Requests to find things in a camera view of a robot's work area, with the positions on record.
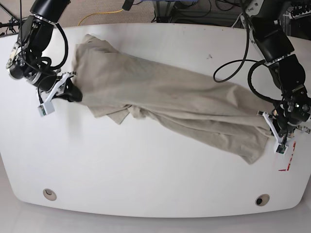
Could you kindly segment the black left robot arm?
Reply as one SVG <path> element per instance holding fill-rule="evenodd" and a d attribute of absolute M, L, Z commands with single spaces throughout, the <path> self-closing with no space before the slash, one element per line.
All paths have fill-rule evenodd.
<path fill-rule="evenodd" d="M 273 104 L 274 109 L 262 116 L 280 148 L 285 148 L 288 136 L 311 117 L 311 99 L 304 85 L 306 73 L 279 20 L 290 4 L 289 0 L 242 1 L 244 25 L 250 29 L 251 42 L 263 57 L 250 68 L 248 85 L 257 97 Z M 281 91 L 281 100 L 260 94 L 252 85 L 253 72 L 263 65 L 268 67 L 275 86 Z"/>

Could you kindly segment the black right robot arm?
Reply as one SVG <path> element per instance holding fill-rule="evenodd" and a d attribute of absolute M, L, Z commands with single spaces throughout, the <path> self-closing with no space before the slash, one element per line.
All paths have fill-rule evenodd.
<path fill-rule="evenodd" d="M 36 0 L 31 15 L 20 22 L 17 42 L 6 64 L 11 77 L 15 80 L 25 78 L 37 88 L 37 92 L 49 93 L 61 83 L 58 76 L 69 54 L 69 44 L 59 19 L 69 5 L 68 0 Z M 56 65 L 52 65 L 49 57 L 42 55 L 48 47 L 54 28 L 57 28 L 64 40 L 64 57 Z"/>

